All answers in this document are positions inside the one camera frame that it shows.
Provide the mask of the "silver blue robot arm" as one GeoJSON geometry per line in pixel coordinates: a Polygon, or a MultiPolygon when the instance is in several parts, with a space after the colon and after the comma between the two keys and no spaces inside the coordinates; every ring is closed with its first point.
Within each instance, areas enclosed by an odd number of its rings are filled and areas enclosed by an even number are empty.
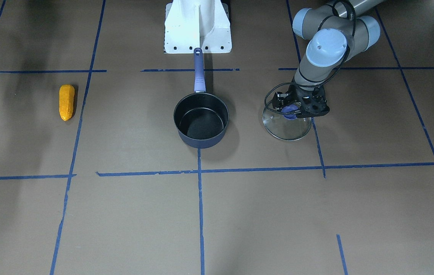
{"type": "Polygon", "coordinates": [[[292,21],[293,32],[308,41],[288,94],[299,102],[296,117],[329,112],[324,84],[334,68],[373,46],[380,37],[379,23],[365,13],[379,0],[330,0],[316,9],[303,8],[292,21]]]}

